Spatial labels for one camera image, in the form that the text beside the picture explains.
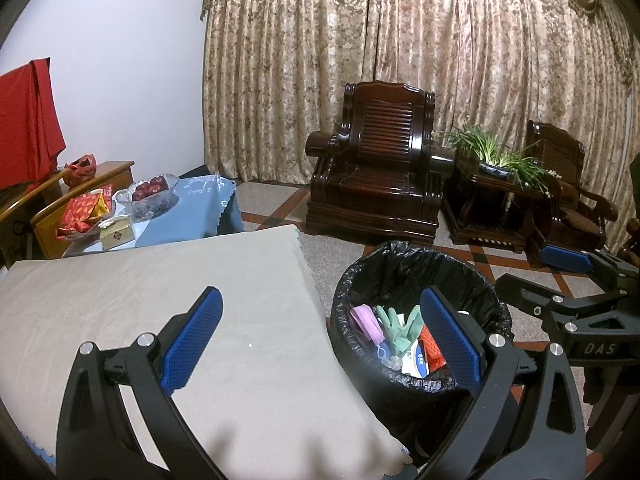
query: black plastic bag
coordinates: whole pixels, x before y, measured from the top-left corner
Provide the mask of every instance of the black plastic bag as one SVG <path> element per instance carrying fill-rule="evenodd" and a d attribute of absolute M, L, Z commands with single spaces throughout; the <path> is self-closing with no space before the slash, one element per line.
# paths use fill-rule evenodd
<path fill-rule="evenodd" d="M 416 465 L 437 449 L 470 396 L 456 386 L 446 367 L 424 379 L 385 367 L 358 341 L 349 311 L 363 303 L 382 305 L 407 318 L 430 285 L 437 285 L 457 310 L 471 314 L 485 333 L 513 339 L 507 306 L 475 267 L 403 241 L 380 245 L 344 272 L 335 289 L 329 326 L 338 361 L 378 420 L 409 449 Z"/>

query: bolt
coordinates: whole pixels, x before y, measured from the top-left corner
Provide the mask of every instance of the bolt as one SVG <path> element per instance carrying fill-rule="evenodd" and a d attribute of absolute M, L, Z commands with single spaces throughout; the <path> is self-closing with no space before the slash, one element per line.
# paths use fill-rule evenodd
<path fill-rule="evenodd" d="M 85 341 L 80 345 L 80 348 L 78 349 L 78 351 L 82 355 L 89 355 L 93 349 L 94 349 L 94 344 L 91 341 Z"/>
<path fill-rule="evenodd" d="M 138 337 L 138 344 L 140 346 L 151 346 L 154 342 L 154 335 L 146 332 Z"/>
<path fill-rule="evenodd" d="M 549 345 L 549 351 L 553 355 L 562 355 L 564 353 L 564 349 L 558 343 L 551 343 Z"/>
<path fill-rule="evenodd" d="M 507 343 L 506 339 L 501 334 L 491 334 L 489 336 L 489 344 L 496 348 L 502 348 Z"/>

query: gold patterned curtain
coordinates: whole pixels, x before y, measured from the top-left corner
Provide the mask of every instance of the gold patterned curtain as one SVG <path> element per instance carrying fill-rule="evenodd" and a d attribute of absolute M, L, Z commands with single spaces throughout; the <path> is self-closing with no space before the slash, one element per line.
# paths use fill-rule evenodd
<path fill-rule="evenodd" d="M 468 115 L 524 146 L 528 119 L 586 149 L 584 186 L 614 200 L 617 245 L 640 150 L 638 42 L 612 0 L 205 0 L 206 162 L 243 180 L 306 183 L 313 130 L 347 82 L 436 92 L 437 130 Z"/>

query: green rubber glove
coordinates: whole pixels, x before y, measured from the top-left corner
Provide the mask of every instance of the green rubber glove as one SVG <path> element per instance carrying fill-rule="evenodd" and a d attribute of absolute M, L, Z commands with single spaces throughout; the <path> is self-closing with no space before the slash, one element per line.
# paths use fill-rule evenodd
<path fill-rule="evenodd" d="M 376 307 L 376 317 L 382 324 L 382 332 L 385 333 L 386 342 L 393 355 L 401 357 L 411 347 L 424 326 L 420 315 L 420 305 L 414 306 L 404 326 L 400 326 L 398 314 L 391 307 L 388 315 L 381 306 Z"/>

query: pink package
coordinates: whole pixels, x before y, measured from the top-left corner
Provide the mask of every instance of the pink package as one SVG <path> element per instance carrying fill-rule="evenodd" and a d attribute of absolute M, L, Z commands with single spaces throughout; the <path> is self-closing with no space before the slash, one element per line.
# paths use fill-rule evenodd
<path fill-rule="evenodd" d="M 373 343 L 378 346 L 385 340 L 385 335 L 382 333 L 380 324 L 373 314 L 373 311 L 369 305 L 354 306 L 351 309 L 351 317 L 357 323 L 362 333 Z"/>

